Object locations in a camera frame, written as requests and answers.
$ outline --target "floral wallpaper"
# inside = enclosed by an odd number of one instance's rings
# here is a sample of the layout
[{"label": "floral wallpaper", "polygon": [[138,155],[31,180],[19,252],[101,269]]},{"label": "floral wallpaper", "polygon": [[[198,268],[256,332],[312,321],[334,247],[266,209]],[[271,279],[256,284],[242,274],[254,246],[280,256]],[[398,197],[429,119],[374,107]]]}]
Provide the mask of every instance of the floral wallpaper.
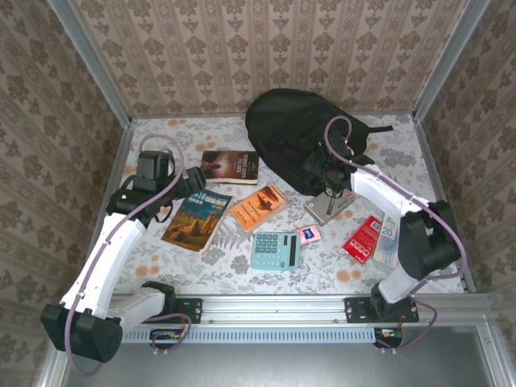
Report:
[{"label": "floral wallpaper", "polygon": [[134,116],[244,112],[277,87],[411,110],[467,0],[72,0]]},{"label": "floral wallpaper", "polygon": [[0,2],[0,385],[47,351],[40,311],[85,258],[122,128],[45,1]]},{"label": "floral wallpaper", "polygon": [[516,354],[516,2],[492,0],[424,127],[467,243]]}]

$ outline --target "red card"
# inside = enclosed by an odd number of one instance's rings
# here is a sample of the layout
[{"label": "red card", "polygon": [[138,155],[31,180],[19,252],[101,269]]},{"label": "red card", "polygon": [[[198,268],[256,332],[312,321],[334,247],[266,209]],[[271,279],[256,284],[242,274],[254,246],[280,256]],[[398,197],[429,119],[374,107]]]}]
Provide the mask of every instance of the red card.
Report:
[{"label": "red card", "polygon": [[376,219],[374,216],[369,217],[358,231],[344,244],[344,250],[361,264],[365,264],[365,262],[371,258],[374,249],[377,247],[380,229],[380,220]]}]

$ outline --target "gray metal device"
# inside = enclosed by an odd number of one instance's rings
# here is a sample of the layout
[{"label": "gray metal device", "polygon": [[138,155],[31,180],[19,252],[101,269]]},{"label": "gray metal device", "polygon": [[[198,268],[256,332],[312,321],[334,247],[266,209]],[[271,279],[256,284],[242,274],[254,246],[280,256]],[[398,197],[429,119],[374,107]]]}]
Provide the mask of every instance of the gray metal device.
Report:
[{"label": "gray metal device", "polygon": [[324,226],[352,204],[355,199],[356,195],[348,189],[345,189],[340,196],[339,193],[331,191],[329,193],[323,192],[303,204],[303,208],[319,225]]}]

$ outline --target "backpack strap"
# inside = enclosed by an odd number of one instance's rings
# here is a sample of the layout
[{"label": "backpack strap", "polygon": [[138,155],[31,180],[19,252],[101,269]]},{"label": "backpack strap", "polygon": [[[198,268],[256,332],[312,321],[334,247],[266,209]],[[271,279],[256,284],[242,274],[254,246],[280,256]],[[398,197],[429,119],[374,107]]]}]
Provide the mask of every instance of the backpack strap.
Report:
[{"label": "backpack strap", "polygon": [[388,125],[387,127],[370,127],[369,132],[370,133],[382,133],[384,131],[393,131],[394,128],[392,125]]}]

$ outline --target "teal calculator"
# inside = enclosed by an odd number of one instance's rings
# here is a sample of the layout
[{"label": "teal calculator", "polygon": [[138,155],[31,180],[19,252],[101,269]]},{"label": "teal calculator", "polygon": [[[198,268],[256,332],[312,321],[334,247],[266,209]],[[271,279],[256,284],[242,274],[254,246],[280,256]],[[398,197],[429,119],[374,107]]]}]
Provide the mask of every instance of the teal calculator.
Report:
[{"label": "teal calculator", "polygon": [[297,232],[257,232],[252,245],[251,267],[260,270],[295,270],[301,251]]}]

